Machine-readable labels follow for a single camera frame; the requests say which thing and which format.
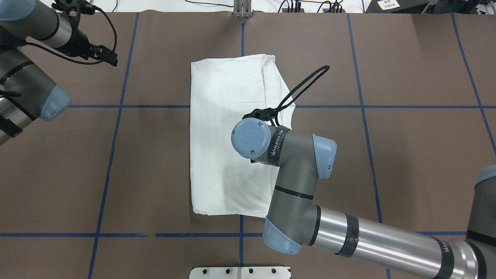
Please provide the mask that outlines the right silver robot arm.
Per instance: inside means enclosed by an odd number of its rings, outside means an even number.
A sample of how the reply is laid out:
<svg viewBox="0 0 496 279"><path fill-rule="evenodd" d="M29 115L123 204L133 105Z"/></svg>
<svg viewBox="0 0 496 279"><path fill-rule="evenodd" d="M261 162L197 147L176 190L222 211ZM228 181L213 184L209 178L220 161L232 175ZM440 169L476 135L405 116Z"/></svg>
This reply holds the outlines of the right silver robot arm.
<svg viewBox="0 0 496 279"><path fill-rule="evenodd" d="M239 154L279 173L263 240L425 279L495 278L495 154L476 109L325 112L307 127L241 120Z"/></svg>

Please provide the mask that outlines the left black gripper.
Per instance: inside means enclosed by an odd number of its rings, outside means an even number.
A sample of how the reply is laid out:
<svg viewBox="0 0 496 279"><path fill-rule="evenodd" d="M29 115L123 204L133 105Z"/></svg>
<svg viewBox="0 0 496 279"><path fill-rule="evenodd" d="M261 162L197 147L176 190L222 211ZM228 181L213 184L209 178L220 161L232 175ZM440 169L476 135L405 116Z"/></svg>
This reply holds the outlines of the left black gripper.
<svg viewBox="0 0 496 279"><path fill-rule="evenodd" d="M68 56L71 58L83 58L84 60L103 60L116 67L118 64L117 53L114 50L102 46L99 48L89 42L87 35L79 29L73 29L68 42Z"/></svg>

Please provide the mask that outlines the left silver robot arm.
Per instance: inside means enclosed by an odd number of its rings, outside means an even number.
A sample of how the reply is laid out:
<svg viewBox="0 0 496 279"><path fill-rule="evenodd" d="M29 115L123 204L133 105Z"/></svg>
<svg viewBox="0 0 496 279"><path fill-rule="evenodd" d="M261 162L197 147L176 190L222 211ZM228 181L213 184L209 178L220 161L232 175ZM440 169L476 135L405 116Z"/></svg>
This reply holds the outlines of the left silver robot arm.
<svg viewBox="0 0 496 279"><path fill-rule="evenodd" d="M37 119L49 122L63 113L72 97L28 55L25 46L37 47L78 65L106 62L117 66L117 32L110 49L92 44L80 30L82 15L96 12L111 20L103 9L87 0L2 0L0 50L0 142L19 136Z"/></svg>

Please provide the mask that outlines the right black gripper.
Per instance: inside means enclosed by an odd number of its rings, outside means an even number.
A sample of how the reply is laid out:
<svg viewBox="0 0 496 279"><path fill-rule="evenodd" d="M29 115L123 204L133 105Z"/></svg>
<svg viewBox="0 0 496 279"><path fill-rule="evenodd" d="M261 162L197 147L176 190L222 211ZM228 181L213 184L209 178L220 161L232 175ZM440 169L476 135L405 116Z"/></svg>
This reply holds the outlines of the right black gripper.
<svg viewBox="0 0 496 279"><path fill-rule="evenodd" d="M254 109L251 113L243 116L243 119L255 118L261 121L269 121L272 126L280 126L278 121L278 109Z"/></svg>

